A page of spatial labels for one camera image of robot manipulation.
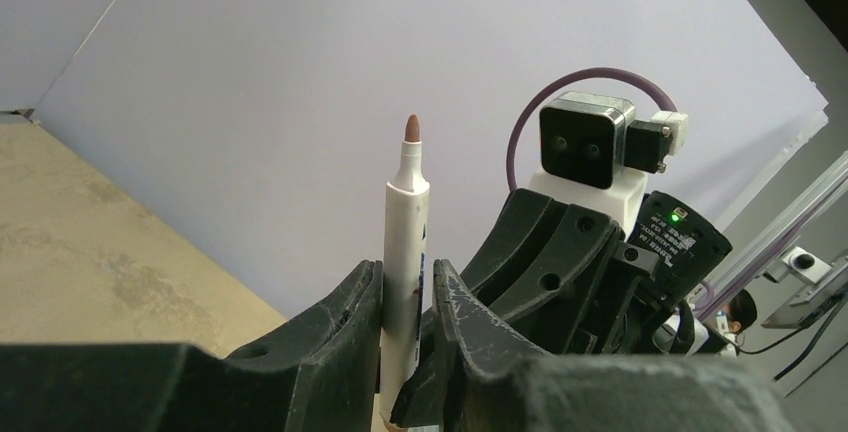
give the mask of camera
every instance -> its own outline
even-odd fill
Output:
[[[625,167],[625,135],[636,117],[624,99],[566,92],[539,112],[542,168],[549,174],[609,189]]]

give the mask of brown marker tip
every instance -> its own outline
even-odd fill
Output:
[[[403,137],[404,142],[421,142],[421,127],[418,125],[418,116],[412,114],[406,121],[406,135]]]
[[[400,427],[397,427],[396,425],[389,423],[389,421],[386,420],[386,419],[383,419],[383,425],[386,427],[386,430],[388,432],[405,432],[407,430],[407,429],[401,429]]]

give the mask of white marker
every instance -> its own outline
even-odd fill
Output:
[[[418,366],[430,184],[421,175],[418,117],[406,122],[400,169],[386,184],[380,414],[388,423],[398,393]]]

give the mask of beige table surface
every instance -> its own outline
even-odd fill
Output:
[[[284,321],[46,131],[0,117],[0,343],[185,341],[223,357]]]

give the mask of black cable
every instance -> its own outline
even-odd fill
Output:
[[[677,310],[680,322],[677,324],[677,332],[674,334],[669,353],[685,355],[695,344],[695,316],[685,300],[677,304]]]
[[[763,352],[768,352],[769,350],[771,350],[771,349],[773,349],[773,348],[777,347],[778,345],[780,345],[780,344],[782,344],[782,343],[786,342],[787,340],[791,339],[792,337],[795,337],[796,335],[800,334],[801,332],[803,332],[803,331],[805,331],[805,330],[807,330],[807,327],[802,327],[802,328],[800,328],[800,329],[795,329],[794,331],[790,332],[789,334],[786,334],[786,335],[784,335],[783,337],[781,337],[780,339],[776,340],[776,341],[775,341],[774,343],[772,343],[771,345],[768,345],[768,346],[766,346],[766,347],[763,347],[762,349],[759,349],[759,350],[752,350],[752,351],[750,351],[750,352],[749,352],[749,351],[747,351],[747,350],[742,349],[742,348],[741,348],[741,347],[739,347],[738,345],[736,345],[736,346],[735,346],[735,347],[736,347],[736,351],[737,351],[737,352],[739,352],[740,354],[746,354],[746,355],[757,355],[757,354],[762,354]]]
[[[839,303],[836,304],[833,310],[830,311],[830,315],[827,316],[827,319],[824,320],[822,326],[819,327],[819,330],[816,331],[816,334],[813,336],[812,340],[810,340],[810,343],[807,344],[807,348],[804,349],[804,351],[801,352],[801,354],[796,357],[791,364],[787,365],[785,369],[781,370],[780,373],[774,376],[775,381],[782,379],[786,374],[788,374],[795,367],[797,367],[798,364],[803,362],[808,355],[810,355],[810,352],[812,352],[813,347],[816,346],[821,336],[824,335],[824,332],[825,330],[827,330],[827,327],[830,325],[831,322],[833,322],[833,319],[836,318],[836,314],[838,314],[839,311],[842,310],[842,307],[845,306],[845,302],[848,302],[848,294],[843,295],[842,298],[839,300]]]

